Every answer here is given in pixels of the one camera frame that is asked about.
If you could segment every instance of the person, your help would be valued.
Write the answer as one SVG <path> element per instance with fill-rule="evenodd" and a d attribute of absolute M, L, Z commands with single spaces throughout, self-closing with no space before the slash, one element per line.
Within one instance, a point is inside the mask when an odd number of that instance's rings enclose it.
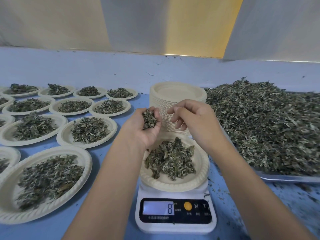
<path fill-rule="evenodd" d="M 155 127 L 142 130 L 145 108 L 124 123 L 63 240 L 123 239 L 144 152 L 161 127 L 159 109 L 150 109 Z M 227 140 L 210 105 L 183 100 L 167 113 L 218 165 L 252 239 L 316 239 Z"/>

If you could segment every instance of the pile of dried herbs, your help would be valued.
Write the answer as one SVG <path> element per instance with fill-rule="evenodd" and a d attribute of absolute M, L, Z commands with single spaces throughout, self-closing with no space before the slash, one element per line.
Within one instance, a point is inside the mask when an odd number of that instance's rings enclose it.
<path fill-rule="evenodd" d="M 87 101 L 69 101 L 62 103 L 58 111 L 61 113 L 72 113 L 72 112 L 78 112 L 85 110 L 91 106 L 91 103 L 88 103 Z"/>
<path fill-rule="evenodd" d="M 110 89 L 107 91 L 107 93 L 110 97 L 117 99 L 124 99 L 133 96 L 133 94 L 125 88 L 118 88 L 115 90 Z"/>
<path fill-rule="evenodd" d="M 84 117 L 78 122 L 74 121 L 71 129 L 71 134 L 74 138 L 73 142 L 79 141 L 85 144 L 99 141 L 110 132 L 107 123 L 97 117 Z"/>
<path fill-rule="evenodd" d="M 0 105 L 5 104 L 6 102 L 8 102 L 7 99 L 5 99 L 4 97 L 0 97 Z"/>
<path fill-rule="evenodd" d="M 0 120 L 0 127 L 4 126 L 4 125 L 5 125 L 5 123 L 6 123 L 6 121 L 5 121 L 5 120 Z"/>
<path fill-rule="evenodd" d="M 251 166 L 283 175 L 320 174 L 319 93 L 285 92 L 245 78 L 206 92 L 206 102 Z"/>
<path fill-rule="evenodd" d="M 16 84 L 13 83 L 10 85 L 10 89 L 6 90 L 6 94 L 22 94 L 22 93 L 28 93 L 28 92 L 34 92 L 37 91 L 38 88 L 36 86 L 30 86 L 26 84 Z"/>
<path fill-rule="evenodd" d="M 9 166 L 9 159 L 0 158 L 0 173 L 2 173 Z"/>
<path fill-rule="evenodd" d="M 53 95 L 61 95 L 61 94 L 65 94 L 67 92 L 70 92 L 70 90 L 66 87 L 62 87 L 58 84 L 50 84 L 48 83 L 49 86 L 49 91 L 48 91 L 48 95 L 53 96 Z"/>
<path fill-rule="evenodd" d="M 184 147 L 181 139 L 176 137 L 174 142 L 163 141 L 152 150 L 145 160 L 145 167 L 152 170 L 152 177 L 157 179 L 159 173 L 167 174 L 172 181 L 183 179 L 190 173 L 196 173 L 192 163 L 194 145 Z"/>
<path fill-rule="evenodd" d="M 51 118 L 30 113 L 23 117 L 22 122 L 17 126 L 13 136 L 19 141 L 27 141 L 47 135 L 58 127 Z"/>
<path fill-rule="evenodd" d="M 82 176 L 84 167 L 76 165 L 76 155 L 59 155 L 23 169 L 18 186 L 23 188 L 17 198 L 22 211 L 37 209 L 48 200 L 56 200 L 68 192 Z"/>
<path fill-rule="evenodd" d="M 45 102 L 36 98 L 28 98 L 24 101 L 13 101 L 13 104 L 9 106 L 8 110 L 15 113 L 27 112 L 44 108 L 49 104 L 50 101 Z"/>
<path fill-rule="evenodd" d="M 153 111 L 150 111 L 149 109 L 146 110 L 146 112 L 142 113 L 143 119 L 144 119 L 144 125 L 143 129 L 153 128 L 156 123 L 157 119 L 155 118 L 155 114 Z"/>
<path fill-rule="evenodd" d="M 80 96 L 85 96 L 85 97 L 89 97 L 89 96 L 97 96 L 99 95 L 99 91 L 98 89 L 96 89 L 95 86 L 89 86 L 89 87 L 85 87 L 85 88 L 82 88 L 78 94 Z"/>
<path fill-rule="evenodd" d="M 113 114 L 124 110 L 126 107 L 121 100 L 105 100 L 93 111 L 99 114 Z"/>

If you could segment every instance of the digital scale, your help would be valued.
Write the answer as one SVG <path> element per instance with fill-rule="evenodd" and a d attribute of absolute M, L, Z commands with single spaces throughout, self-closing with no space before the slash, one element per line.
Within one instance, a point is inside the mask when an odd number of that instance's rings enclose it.
<path fill-rule="evenodd" d="M 160 191 L 140 182 L 135 220 L 145 233 L 208 234 L 217 225 L 208 180 L 180 193 Z"/>

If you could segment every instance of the person's right hand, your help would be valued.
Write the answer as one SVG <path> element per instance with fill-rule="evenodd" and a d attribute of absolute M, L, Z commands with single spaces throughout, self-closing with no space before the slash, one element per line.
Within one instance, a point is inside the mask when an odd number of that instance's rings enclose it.
<path fill-rule="evenodd" d="M 185 99 L 172 106 L 167 113 L 174 113 L 171 122 L 177 122 L 175 128 L 181 127 L 181 131 L 188 128 L 194 140 L 206 153 L 215 153 L 221 146 L 229 144 L 209 104 Z"/>

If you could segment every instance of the orange round button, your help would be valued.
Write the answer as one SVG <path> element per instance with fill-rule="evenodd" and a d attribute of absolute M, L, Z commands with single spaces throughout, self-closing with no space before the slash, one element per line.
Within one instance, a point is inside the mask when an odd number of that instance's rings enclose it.
<path fill-rule="evenodd" d="M 190 202 L 185 202 L 184 203 L 184 208 L 187 210 L 187 211 L 190 211 L 192 209 L 192 205 Z"/>

